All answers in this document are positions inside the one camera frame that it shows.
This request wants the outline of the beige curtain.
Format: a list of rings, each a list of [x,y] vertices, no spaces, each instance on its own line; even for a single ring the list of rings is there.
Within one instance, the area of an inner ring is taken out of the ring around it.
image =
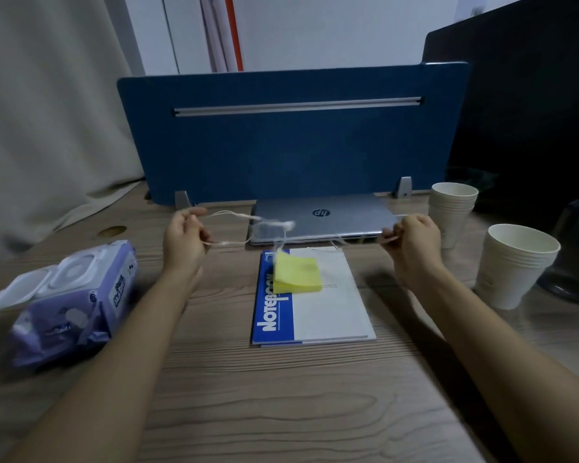
[[[0,263],[144,176],[104,0],[0,0]]]

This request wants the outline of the blue desk divider panel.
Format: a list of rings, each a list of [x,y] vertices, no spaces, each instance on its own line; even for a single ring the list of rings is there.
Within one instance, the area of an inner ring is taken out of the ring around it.
[[[408,66],[123,77],[152,201],[426,191],[445,176],[471,72]]]

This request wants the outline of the white wired earphones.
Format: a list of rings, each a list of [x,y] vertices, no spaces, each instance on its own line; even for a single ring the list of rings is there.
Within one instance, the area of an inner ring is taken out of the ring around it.
[[[202,244],[207,248],[246,246],[248,244],[272,244],[274,251],[277,252],[285,246],[296,244],[329,242],[332,247],[339,248],[340,246],[349,246],[352,243],[362,244],[367,239],[374,239],[380,242],[381,231],[371,235],[351,236],[337,233],[316,236],[315,238],[309,239],[305,236],[296,236],[295,234],[292,234],[296,230],[296,221],[294,220],[262,218],[256,215],[239,213],[232,210],[219,210],[211,214],[206,214],[202,218],[206,219],[221,216],[231,216],[247,220],[249,222],[247,237],[244,241],[203,240]]]

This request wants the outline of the black office chair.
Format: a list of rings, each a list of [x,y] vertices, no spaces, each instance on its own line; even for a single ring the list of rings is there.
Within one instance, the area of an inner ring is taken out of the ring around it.
[[[562,245],[538,285],[579,304],[579,0],[519,0],[427,34],[422,61],[465,61],[447,178],[479,212]]]

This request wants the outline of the person's right hand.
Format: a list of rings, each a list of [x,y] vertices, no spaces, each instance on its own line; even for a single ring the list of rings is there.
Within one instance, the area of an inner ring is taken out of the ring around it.
[[[441,234],[426,215],[404,217],[402,250],[386,250],[394,263],[398,282],[413,291],[421,283],[445,271],[441,257]]]

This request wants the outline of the silver laptop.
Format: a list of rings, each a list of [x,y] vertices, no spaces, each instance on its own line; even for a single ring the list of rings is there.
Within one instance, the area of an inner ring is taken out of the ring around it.
[[[398,218],[375,194],[258,200],[253,215],[294,220],[296,236],[366,235],[392,228]]]

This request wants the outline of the blue and white notebook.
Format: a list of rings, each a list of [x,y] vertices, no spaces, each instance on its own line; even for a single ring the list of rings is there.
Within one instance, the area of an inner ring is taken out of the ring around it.
[[[298,248],[314,258],[323,281],[315,293],[273,292],[273,251],[261,253],[251,344],[260,347],[375,341],[371,319],[340,248]]]

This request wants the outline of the person's right forearm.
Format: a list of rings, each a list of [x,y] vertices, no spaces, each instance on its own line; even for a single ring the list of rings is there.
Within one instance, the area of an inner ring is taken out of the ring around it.
[[[404,281],[519,458],[579,463],[579,376],[534,348],[443,266],[409,269]]]

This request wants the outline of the purple wet wipes pack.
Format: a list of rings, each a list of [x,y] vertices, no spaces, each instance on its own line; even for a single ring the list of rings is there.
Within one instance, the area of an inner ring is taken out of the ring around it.
[[[0,311],[23,307],[10,328],[12,364],[38,368],[106,344],[129,311],[136,249],[118,240],[17,276]]]

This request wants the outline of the yellow sticky note pad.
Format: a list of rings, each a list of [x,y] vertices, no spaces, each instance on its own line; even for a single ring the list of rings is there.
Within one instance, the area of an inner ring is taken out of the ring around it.
[[[271,287],[276,295],[320,292],[324,284],[316,258],[278,250],[273,259]]]

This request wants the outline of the person's left forearm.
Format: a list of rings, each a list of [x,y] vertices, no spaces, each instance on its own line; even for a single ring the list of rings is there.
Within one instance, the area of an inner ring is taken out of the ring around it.
[[[163,271],[4,463],[133,463],[171,338],[201,274],[201,267]]]

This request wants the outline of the stack of white paper cups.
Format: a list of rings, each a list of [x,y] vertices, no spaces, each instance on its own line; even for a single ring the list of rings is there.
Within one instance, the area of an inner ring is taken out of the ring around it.
[[[512,310],[556,260],[561,244],[522,225],[491,225],[485,235],[474,291],[492,309]]]
[[[479,190],[461,183],[435,183],[428,200],[428,216],[441,233],[441,248],[452,249],[463,233]]]

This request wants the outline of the person's left hand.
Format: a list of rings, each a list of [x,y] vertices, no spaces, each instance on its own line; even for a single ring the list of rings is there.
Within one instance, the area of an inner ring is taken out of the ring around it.
[[[192,281],[202,270],[208,248],[203,240],[211,240],[210,232],[200,217],[185,218],[177,210],[163,234],[162,278]]]

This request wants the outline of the white and orange pole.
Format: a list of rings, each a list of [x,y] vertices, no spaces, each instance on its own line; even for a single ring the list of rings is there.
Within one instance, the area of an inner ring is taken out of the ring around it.
[[[200,0],[213,72],[243,71],[233,0]]]

